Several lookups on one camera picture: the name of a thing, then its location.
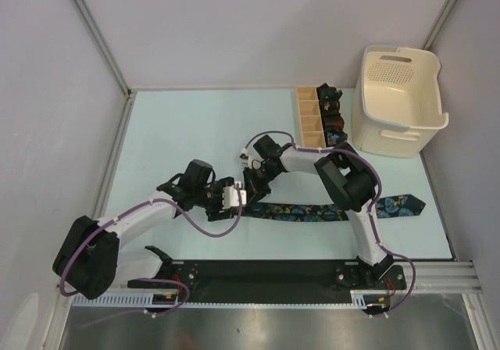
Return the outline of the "navy floral patterned tie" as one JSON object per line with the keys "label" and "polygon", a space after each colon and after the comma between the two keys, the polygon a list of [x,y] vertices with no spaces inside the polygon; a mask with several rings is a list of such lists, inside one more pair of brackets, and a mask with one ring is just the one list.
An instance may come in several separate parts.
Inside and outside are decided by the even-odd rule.
{"label": "navy floral patterned tie", "polygon": [[[426,203],[414,195],[396,195],[380,198],[375,205],[378,219],[419,216]],[[284,222],[339,222],[348,221],[344,210],[335,204],[299,205],[257,202],[242,211],[243,217]]]}

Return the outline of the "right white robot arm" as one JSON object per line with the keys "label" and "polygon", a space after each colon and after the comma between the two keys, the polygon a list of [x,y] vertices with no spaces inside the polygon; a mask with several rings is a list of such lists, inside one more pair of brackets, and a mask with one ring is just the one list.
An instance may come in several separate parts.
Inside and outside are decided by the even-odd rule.
{"label": "right white robot arm", "polygon": [[[358,245],[357,260],[361,281],[368,288],[379,288],[388,280],[388,270],[394,256],[381,240],[376,204],[381,192],[380,177],[374,168],[347,142],[336,148],[304,148],[293,141],[279,145],[268,133],[263,133],[253,145],[261,158],[259,163],[248,160],[243,170],[247,204],[245,213],[265,216],[276,213],[294,221],[314,221],[322,216],[331,218],[341,210],[352,226]],[[323,184],[331,205],[315,209],[278,209],[264,202],[270,194],[270,183],[285,173],[311,173]]]}

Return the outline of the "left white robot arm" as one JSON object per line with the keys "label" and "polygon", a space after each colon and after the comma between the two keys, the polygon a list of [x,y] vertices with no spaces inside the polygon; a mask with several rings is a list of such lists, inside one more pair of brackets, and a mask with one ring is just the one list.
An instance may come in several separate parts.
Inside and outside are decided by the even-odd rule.
{"label": "left white robot arm", "polygon": [[187,217],[194,207],[204,209],[209,221],[238,222],[245,204],[242,182],[233,177],[216,179],[210,164],[194,159],[183,173],[121,214],[74,220],[52,265],[59,276],[59,291],[65,297],[82,294],[95,299],[116,283],[118,273],[164,287],[172,280],[173,269],[161,255],[149,252],[142,260],[132,259],[124,256],[122,248],[161,223]]}

